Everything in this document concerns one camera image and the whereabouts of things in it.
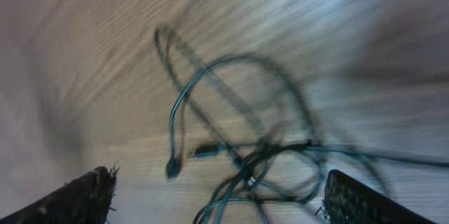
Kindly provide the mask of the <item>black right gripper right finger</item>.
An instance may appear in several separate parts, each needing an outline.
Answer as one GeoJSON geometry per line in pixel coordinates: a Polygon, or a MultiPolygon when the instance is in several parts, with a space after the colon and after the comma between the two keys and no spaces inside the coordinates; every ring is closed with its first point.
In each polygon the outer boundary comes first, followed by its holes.
{"type": "Polygon", "coordinates": [[[329,172],[324,192],[323,203],[331,223],[434,223],[337,169],[329,172]]]}

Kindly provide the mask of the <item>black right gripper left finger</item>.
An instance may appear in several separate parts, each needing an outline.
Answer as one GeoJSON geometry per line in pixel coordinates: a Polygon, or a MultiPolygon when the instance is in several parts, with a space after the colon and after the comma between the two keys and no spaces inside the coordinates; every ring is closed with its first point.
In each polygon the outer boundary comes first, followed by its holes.
{"type": "Polygon", "coordinates": [[[1,218],[1,224],[105,224],[119,168],[98,166],[36,202],[1,218]]]}

